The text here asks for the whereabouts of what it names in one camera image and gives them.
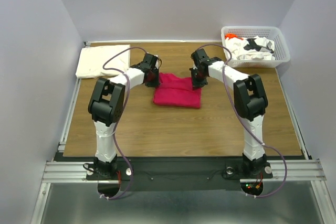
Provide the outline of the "pink t-shirt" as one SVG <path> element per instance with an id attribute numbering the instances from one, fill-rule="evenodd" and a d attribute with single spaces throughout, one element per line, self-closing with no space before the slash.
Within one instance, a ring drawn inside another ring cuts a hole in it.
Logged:
<path id="1" fill-rule="evenodd" d="M 172 73 L 160 73 L 160 85 L 154 91 L 153 103 L 161 106 L 201 108 L 201 89 L 193 89 L 192 78 L 179 78 Z"/>

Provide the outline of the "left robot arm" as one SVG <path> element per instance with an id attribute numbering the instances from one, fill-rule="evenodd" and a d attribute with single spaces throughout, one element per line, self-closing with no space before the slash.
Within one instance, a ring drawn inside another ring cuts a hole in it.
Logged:
<path id="1" fill-rule="evenodd" d="M 93 167 L 88 167 L 87 171 L 106 179 L 116 175 L 117 148 L 114 139 L 130 90 L 142 84 L 157 88 L 160 85 L 160 63 L 158 56 L 146 52 L 143 60 L 132 65 L 126 72 L 109 79 L 97 80 L 88 105 L 96 129 L 97 149 Z"/>

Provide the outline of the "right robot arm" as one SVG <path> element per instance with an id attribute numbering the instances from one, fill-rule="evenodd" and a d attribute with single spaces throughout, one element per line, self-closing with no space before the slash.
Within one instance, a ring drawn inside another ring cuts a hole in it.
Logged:
<path id="1" fill-rule="evenodd" d="M 194 66 L 190 69 L 193 89 L 207 85 L 207 78 L 214 78 L 225 85 L 234 112 L 244 128 L 244 149 L 241 170 L 253 177 L 260 173 L 267 162 L 263 141 L 263 120 L 268 99 L 261 77 L 248 75 L 226 64 L 218 57 L 210 58 L 204 49 L 191 54 Z"/>

